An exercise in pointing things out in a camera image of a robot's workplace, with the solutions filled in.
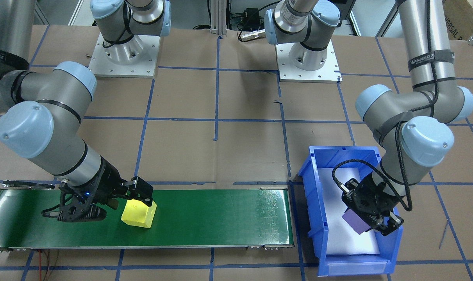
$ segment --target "blue bin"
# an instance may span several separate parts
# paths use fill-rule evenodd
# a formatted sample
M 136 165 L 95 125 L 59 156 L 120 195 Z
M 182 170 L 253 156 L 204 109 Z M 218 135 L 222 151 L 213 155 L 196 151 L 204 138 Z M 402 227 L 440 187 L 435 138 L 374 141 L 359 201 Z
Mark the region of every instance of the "blue bin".
M 318 276 L 345 276 L 360 274 L 391 274 L 396 266 L 403 227 L 388 236 L 375 234 L 380 254 L 360 254 L 352 256 L 327 255 L 328 222 L 323 205 L 323 188 L 318 169 L 333 168 L 349 159 L 361 159 L 377 166 L 379 151 L 375 146 L 310 146 L 310 157 L 302 165 L 299 176 L 304 181 L 314 254 L 319 258 Z M 370 174 L 370 167 L 359 162 L 351 162 L 342 167 L 356 167 L 360 178 Z

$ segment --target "purple block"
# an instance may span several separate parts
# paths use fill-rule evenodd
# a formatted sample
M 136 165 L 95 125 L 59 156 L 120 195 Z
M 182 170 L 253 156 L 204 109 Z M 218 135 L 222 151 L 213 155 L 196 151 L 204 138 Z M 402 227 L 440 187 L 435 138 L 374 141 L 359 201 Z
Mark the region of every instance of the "purple block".
M 347 224 L 356 231 L 356 233 L 361 234 L 365 231 L 368 231 L 371 227 L 356 215 L 356 213 L 349 209 L 343 215 L 342 218 L 347 222 Z

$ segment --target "green conveyor belt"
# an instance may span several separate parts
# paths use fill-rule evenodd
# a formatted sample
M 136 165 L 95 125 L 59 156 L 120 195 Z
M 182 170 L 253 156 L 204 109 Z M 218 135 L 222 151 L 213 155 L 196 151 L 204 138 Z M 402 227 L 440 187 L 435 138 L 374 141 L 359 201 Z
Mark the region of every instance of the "green conveyor belt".
M 118 210 L 100 222 L 58 222 L 40 211 L 59 190 L 1 190 L 0 249 L 293 246 L 287 190 L 155 190 L 150 229 Z

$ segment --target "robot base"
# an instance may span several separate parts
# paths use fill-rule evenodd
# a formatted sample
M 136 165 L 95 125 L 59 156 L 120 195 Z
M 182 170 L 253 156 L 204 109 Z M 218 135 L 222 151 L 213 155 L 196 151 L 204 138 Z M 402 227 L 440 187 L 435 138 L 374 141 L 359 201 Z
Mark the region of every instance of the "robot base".
M 114 64 L 106 57 L 101 44 L 103 36 L 99 34 L 89 69 L 96 77 L 130 77 L 130 78 L 155 78 L 155 70 L 160 50 L 160 37 L 138 35 L 147 53 L 143 54 L 141 60 L 136 64 L 120 65 Z
M 294 43 L 285 43 L 276 45 L 276 57 L 280 70 L 280 81 L 283 82 L 317 82 L 317 83 L 337 83 L 342 81 L 339 64 L 332 42 L 328 43 L 328 55 L 322 68 L 316 71 L 305 71 L 294 66 L 288 53 Z

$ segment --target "yellow foam block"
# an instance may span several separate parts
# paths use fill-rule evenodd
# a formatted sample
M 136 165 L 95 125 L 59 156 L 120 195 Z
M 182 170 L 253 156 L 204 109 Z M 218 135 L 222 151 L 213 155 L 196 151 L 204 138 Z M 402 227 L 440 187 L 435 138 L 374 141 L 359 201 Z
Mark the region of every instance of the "yellow foam block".
M 125 222 L 130 226 L 151 228 L 151 224 L 155 216 L 155 211 L 155 201 L 153 201 L 151 207 L 148 207 L 139 200 L 127 200 L 125 209 L 122 212 L 122 222 Z

